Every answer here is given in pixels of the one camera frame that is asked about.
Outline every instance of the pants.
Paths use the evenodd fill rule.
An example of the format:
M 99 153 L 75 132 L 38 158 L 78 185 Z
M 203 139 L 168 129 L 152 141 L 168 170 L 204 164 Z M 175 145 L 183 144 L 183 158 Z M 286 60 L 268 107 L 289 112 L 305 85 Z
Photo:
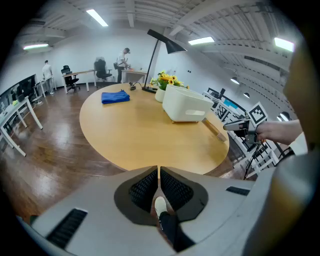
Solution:
M 125 67 L 124 66 L 118 66 L 118 84 L 121 83 L 121 80 L 122 80 L 122 70 L 124 70 Z
M 183 233 L 179 226 L 177 216 L 170 215 L 166 211 L 162 212 L 159 216 L 159 222 L 162 231 L 173 245 L 176 252 L 181 252 L 195 243 Z
M 49 78 L 45 81 L 46 88 L 49 90 L 49 92 L 52 94 L 54 92 L 54 81 L 52 78 Z

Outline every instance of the blue towel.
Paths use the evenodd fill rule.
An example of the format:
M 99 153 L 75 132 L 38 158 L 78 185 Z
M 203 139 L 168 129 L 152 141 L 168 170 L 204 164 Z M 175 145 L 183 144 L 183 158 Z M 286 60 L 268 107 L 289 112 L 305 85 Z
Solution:
M 121 90 L 119 92 L 103 92 L 101 95 L 102 104 L 128 101 L 130 101 L 130 96 L 124 90 Z

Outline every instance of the white box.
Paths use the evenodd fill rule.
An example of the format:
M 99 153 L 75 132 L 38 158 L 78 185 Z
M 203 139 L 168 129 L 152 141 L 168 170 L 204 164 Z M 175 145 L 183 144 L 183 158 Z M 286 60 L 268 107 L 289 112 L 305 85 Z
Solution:
M 214 103 L 193 90 L 168 85 L 162 107 L 175 122 L 202 121 Z

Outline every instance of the person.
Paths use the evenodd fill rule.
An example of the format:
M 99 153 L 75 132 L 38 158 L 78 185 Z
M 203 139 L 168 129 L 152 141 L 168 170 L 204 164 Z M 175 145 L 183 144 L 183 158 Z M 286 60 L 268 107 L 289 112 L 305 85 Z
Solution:
M 122 70 L 126 69 L 129 66 L 125 59 L 126 54 L 130 54 L 129 48 L 125 48 L 123 51 L 121 51 L 117 58 L 118 84 L 120 84 L 122 80 Z
M 54 94 L 54 85 L 53 85 L 53 78 L 52 78 L 52 69 L 51 65 L 48 64 L 46 60 L 44 62 L 44 66 L 42 68 L 43 80 L 45 81 L 46 87 L 49 88 L 50 95 Z
M 258 141 L 270 140 L 290 145 L 303 130 L 299 120 L 287 122 L 265 121 L 258 125 L 255 132 Z
M 163 233 L 172 243 L 173 249 L 177 253 L 195 244 L 195 242 L 187 237 L 182 231 L 178 217 L 168 213 L 166 201 L 162 196 L 158 196 L 155 199 L 154 208 Z

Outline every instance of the round table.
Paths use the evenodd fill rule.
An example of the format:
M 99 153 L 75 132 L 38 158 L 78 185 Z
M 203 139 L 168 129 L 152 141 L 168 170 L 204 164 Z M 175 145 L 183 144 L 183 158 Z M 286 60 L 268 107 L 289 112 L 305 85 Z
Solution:
M 124 90 L 130 101 L 102 104 L 103 92 Z M 128 83 L 104 87 L 91 94 L 80 111 L 82 132 L 91 146 L 114 165 L 125 170 L 168 166 L 205 174 L 226 158 L 228 134 L 209 112 L 206 117 L 226 138 L 219 140 L 202 122 L 172 123 L 155 99 L 139 85 Z

